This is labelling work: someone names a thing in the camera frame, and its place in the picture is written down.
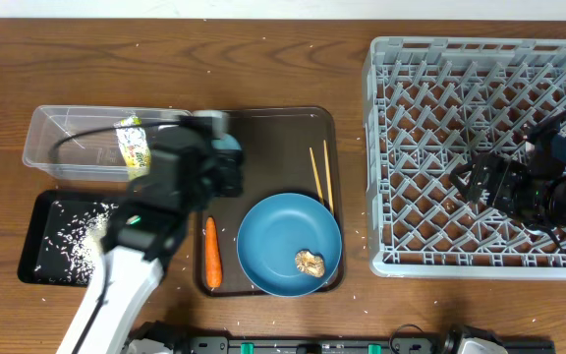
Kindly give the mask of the light blue rice bowl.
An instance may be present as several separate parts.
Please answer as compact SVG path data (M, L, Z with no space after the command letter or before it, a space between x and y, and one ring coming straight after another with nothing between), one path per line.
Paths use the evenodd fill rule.
M214 138L211 144L217 150L242 150L238 141L230 134L223 134L219 138Z

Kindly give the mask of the blue plate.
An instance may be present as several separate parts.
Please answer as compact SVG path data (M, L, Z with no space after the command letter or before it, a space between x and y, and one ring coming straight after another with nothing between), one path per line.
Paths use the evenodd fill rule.
M322 203L306 195L282 193L250 209L236 247L241 269L255 287L274 296L301 297L336 275L343 241L336 218ZM298 270L296 256L301 251L323 259L322 276Z

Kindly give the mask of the wooden chopstick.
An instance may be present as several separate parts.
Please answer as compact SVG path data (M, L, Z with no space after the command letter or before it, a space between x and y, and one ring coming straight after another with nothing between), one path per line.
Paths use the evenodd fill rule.
M333 190L332 190L332 180L331 180L331 168L328 153L328 144L326 140L323 140L323 156L324 156L324 168L326 174L326 186L327 186L327 198L328 206L331 214L335 214L334 201L333 201Z
M318 174L317 165L316 165L315 156L314 156L314 152L313 152L312 147L309 147L309 152L310 152L310 157L311 157L311 167L312 167L313 178L314 178L314 182L315 182L318 200L324 205L324 198L323 198L321 183L320 183L319 174Z

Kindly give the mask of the orange carrot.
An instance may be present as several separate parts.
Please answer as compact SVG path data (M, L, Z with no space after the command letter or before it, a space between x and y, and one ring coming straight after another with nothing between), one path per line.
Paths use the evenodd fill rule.
M205 279L210 288L218 288L223 279L217 229L211 216L205 224Z

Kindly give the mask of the green yellow snack wrapper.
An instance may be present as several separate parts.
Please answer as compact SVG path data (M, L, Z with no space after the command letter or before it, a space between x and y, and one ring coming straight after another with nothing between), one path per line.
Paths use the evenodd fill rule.
M139 117L131 115L114 124L119 150L130 180L145 175L150 164L150 150L145 130L140 128L141 123Z

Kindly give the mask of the brown food scrap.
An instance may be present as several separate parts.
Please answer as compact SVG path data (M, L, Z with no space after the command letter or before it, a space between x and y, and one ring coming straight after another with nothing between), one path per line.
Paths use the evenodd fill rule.
M295 264L298 271L312 277L321 278L325 274L323 257L308 250L302 250L296 254Z

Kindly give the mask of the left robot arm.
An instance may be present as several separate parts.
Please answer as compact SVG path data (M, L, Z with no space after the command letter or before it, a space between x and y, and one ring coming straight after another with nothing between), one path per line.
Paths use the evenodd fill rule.
M161 125L148 172L133 180L100 238L98 263L58 350L118 353L181 247L192 212L242 192L244 154L213 128Z

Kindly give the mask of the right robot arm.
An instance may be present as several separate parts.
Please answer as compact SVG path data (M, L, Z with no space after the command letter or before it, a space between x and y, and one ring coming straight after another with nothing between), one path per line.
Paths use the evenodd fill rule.
M545 233L560 247L555 228L566 227L566 148L552 123L536 126L529 135L533 156L524 164L495 153L481 153L454 168L450 182L461 196L485 203L526 227Z

